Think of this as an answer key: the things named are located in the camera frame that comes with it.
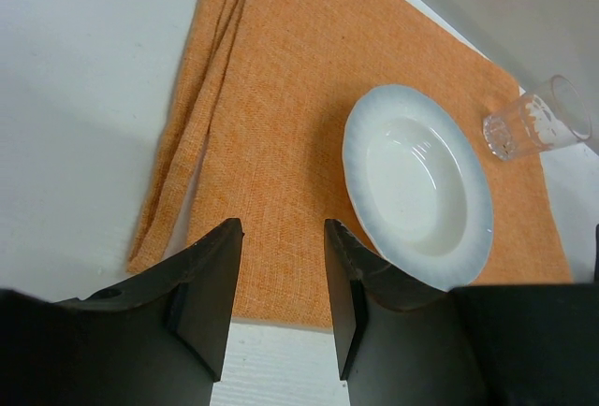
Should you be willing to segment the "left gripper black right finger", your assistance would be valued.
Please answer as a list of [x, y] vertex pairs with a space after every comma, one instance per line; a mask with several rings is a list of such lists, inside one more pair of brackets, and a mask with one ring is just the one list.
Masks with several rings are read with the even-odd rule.
[[598, 284], [443, 292], [324, 224], [339, 376], [354, 405], [594, 405]]

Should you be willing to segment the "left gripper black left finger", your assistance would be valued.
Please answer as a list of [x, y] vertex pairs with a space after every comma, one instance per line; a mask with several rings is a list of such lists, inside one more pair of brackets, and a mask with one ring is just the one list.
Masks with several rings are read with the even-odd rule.
[[5, 405], [207, 405], [241, 262], [237, 218], [86, 299], [1, 293]]

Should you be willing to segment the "white paper plate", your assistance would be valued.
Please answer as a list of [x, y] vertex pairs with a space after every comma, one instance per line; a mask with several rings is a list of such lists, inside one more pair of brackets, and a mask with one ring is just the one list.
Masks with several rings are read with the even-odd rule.
[[384, 259], [442, 291], [479, 276], [493, 241], [489, 185], [435, 101], [404, 85], [371, 89], [348, 116], [342, 159], [354, 212]]

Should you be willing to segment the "clear plastic cup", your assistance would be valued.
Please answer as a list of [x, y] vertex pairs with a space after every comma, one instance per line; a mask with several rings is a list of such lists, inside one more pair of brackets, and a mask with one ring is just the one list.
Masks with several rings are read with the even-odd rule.
[[491, 153], [510, 161], [586, 142], [592, 121], [574, 85], [555, 75], [487, 116], [482, 132]]

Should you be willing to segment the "orange cloth napkin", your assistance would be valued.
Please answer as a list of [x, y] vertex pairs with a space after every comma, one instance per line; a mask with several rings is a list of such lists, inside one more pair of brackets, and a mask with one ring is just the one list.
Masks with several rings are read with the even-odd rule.
[[198, 0], [128, 270], [163, 258], [184, 204], [185, 244], [238, 217], [234, 314], [330, 326], [324, 222], [361, 234], [344, 124], [360, 97], [390, 83], [443, 107], [484, 168], [495, 231], [478, 282], [570, 282], [539, 157], [504, 163], [481, 135], [517, 82], [404, 0]]

